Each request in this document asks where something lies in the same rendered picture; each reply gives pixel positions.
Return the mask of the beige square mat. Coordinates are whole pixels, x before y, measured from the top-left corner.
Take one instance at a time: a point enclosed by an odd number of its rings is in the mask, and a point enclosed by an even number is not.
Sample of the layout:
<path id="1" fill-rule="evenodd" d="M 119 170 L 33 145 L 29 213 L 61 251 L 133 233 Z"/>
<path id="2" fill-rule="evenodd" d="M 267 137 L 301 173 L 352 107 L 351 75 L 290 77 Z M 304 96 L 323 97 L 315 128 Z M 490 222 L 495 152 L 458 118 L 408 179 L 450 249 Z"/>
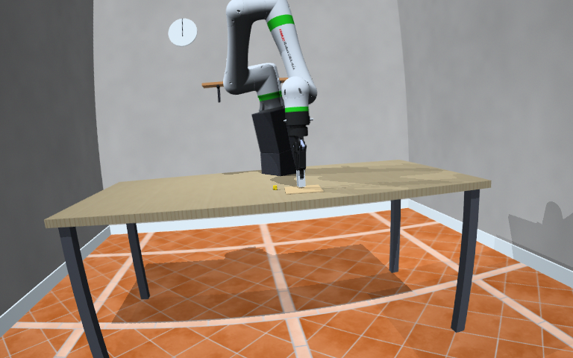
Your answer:
<path id="1" fill-rule="evenodd" d="M 284 187 L 284 189 L 285 189 L 286 195 L 313 193 L 313 192 L 324 192 L 319 185 L 308 185 L 305 187 L 286 186 L 286 187 Z"/>

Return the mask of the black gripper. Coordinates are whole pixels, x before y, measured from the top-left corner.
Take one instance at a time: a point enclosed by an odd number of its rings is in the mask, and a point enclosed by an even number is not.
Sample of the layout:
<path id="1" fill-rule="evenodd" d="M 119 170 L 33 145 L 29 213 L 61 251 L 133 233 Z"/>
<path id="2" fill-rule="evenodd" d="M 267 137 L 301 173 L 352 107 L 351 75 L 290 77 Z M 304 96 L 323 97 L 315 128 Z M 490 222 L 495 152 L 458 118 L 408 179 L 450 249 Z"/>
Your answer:
<path id="1" fill-rule="evenodd" d="M 305 184 L 305 169 L 306 169 L 306 149 L 304 136 L 308 135 L 307 127 L 289 128 L 289 136 L 294 137 L 292 144 L 294 162 L 296 167 L 297 186 L 303 187 Z"/>

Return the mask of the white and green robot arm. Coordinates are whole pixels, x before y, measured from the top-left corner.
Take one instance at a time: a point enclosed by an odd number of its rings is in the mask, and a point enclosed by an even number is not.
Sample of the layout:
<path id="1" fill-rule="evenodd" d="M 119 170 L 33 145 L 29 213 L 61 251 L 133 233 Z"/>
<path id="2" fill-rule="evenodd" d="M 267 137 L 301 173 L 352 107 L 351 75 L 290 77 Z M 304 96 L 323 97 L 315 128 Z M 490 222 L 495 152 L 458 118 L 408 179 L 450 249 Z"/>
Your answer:
<path id="1" fill-rule="evenodd" d="M 232 95 L 256 91 L 260 113 L 285 108 L 286 126 L 299 128 L 309 125 L 313 121 L 309 116 L 309 104 L 316 100 L 317 89 L 301 52 L 288 1 L 231 0 L 226 16 L 228 56 L 223 80 L 225 90 Z M 286 68 L 288 79 L 282 89 L 275 64 L 248 67 L 251 26 L 262 19 L 266 20 Z"/>

